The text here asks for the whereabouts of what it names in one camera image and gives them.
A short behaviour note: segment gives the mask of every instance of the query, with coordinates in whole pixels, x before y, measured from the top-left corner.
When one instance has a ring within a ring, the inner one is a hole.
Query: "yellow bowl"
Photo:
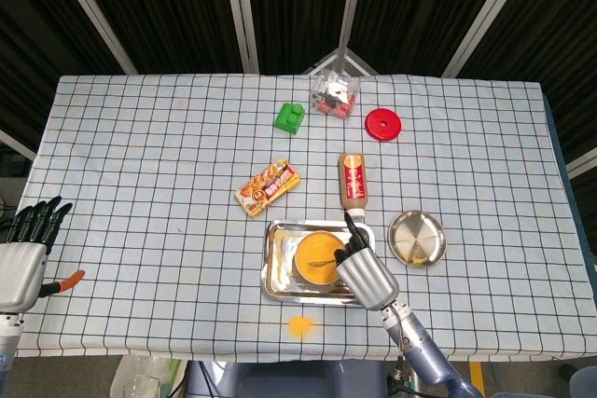
[[[321,267],[310,266],[317,261],[334,260],[336,249],[342,249],[344,243],[333,234],[325,231],[313,232],[298,244],[295,253],[295,266],[300,276],[313,284],[330,284],[338,279],[336,261]]]

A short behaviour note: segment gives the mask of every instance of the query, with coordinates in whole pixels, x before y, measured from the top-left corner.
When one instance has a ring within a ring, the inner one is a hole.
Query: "silver tray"
[[[375,238],[371,229],[356,223],[367,234],[371,249],[375,250]],[[294,263],[300,240],[310,233],[324,230],[346,243],[351,234],[343,221],[272,221],[266,230],[261,270],[263,290],[273,299],[294,303],[327,305],[356,304],[354,295],[342,281],[331,285],[315,285],[304,280]]]

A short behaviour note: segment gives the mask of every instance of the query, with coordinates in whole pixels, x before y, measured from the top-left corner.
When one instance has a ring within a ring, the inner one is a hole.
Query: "round metal plate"
[[[400,214],[388,232],[388,242],[405,265],[434,265],[446,252],[446,236],[441,224],[430,214],[411,210]]]

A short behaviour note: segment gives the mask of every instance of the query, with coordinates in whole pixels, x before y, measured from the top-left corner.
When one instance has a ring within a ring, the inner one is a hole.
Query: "robotic hand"
[[[66,291],[85,275],[79,270],[64,281],[41,283],[60,224],[73,207],[69,203],[54,212],[61,199],[24,208],[12,220],[6,242],[0,244],[0,395],[21,338],[21,314],[38,297]]]
[[[451,366],[410,308],[396,302],[396,279],[368,246],[348,213],[344,220],[352,236],[335,257],[336,271],[348,289],[363,308],[382,312],[383,327],[425,384],[445,384],[448,398],[482,398]]]

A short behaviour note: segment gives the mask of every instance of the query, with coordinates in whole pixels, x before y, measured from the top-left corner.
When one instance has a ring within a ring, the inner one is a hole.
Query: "ketchup bottle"
[[[367,177],[365,156],[361,153],[342,153],[338,160],[340,170],[340,200],[353,219],[364,221],[367,205]]]

